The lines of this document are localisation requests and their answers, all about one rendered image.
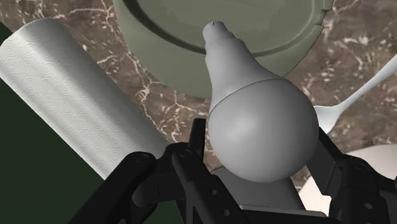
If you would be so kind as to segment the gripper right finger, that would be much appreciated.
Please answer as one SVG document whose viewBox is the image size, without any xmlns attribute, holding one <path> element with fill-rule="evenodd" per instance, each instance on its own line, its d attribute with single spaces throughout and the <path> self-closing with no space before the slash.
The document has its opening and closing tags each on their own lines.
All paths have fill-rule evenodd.
<svg viewBox="0 0 397 224">
<path fill-rule="evenodd" d="M 307 168 L 321 194 L 331 197 L 328 217 L 313 217 L 309 224 L 392 224 L 385 197 L 397 203 L 395 181 L 342 153 L 322 129 Z"/>
</svg>

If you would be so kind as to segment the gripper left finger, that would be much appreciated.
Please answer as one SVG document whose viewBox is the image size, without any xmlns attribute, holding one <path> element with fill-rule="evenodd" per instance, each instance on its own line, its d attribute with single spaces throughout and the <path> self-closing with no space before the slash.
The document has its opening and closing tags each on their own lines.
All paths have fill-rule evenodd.
<svg viewBox="0 0 397 224">
<path fill-rule="evenodd" d="M 216 175 L 203 163 L 205 120 L 196 118 L 187 143 L 160 158 L 129 153 L 68 224 L 144 224 L 158 203 L 174 201 L 184 224 L 249 224 Z"/>
</svg>

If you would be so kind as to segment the grey light bulb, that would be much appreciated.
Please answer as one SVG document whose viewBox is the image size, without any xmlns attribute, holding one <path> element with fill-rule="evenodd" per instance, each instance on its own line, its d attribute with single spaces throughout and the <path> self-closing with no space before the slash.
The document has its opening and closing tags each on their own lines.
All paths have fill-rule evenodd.
<svg viewBox="0 0 397 224">
<path fill-rule="evenodd" d="M 209 139 L 240 178 L 271 183 L 298 172 L 319 138 L 316 112 L 289 80 L 261 66 L 222 22 L 203 30 L 212 84 Z"/>
</svg>

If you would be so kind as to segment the white spoon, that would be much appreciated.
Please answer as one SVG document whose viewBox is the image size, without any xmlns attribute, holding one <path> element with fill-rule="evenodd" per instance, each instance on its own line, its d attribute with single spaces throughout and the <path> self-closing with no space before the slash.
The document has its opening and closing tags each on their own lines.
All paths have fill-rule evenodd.
<svg viewBox="0 0 397 224">
<path fill-rule="evenodd" d="M 344 101 L 334 106 L 314 106 L 316 111 L 319 127 L 327 134 L 335 126 L 339 116 L 360 97 L 369 92 L 373 87 L 397 73 L 397 54 L 393 56 L 377 74 L 368 80 L 362 87 L 357 89 L 353 94 Z"/>
</svg>

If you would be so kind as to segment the green plate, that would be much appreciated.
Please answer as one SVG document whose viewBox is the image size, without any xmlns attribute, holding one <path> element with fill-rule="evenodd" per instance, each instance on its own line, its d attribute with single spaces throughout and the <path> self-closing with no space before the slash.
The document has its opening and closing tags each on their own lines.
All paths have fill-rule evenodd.
<svg viewBox="0 0 397 224">
<path fill-rule="evenodd" d="M 129 50 L 169 88 L 209 98 L 203 28 L 218 20 L 255 59 L 287 75 L 323 30 L 334 0 L 112 0 Z"/>
</svg>

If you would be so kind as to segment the white paper towel roll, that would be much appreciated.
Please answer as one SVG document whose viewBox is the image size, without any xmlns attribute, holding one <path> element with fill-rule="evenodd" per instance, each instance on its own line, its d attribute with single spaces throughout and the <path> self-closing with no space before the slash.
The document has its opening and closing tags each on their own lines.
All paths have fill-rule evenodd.
<svg viewBox="0 0 397 224">
<path fill-rule="evenodd" d="M 0 79 L 100 177 L 129 153 L 168 144 L 56 20 L 25 24 L 0 45 Z"/>
</svg>

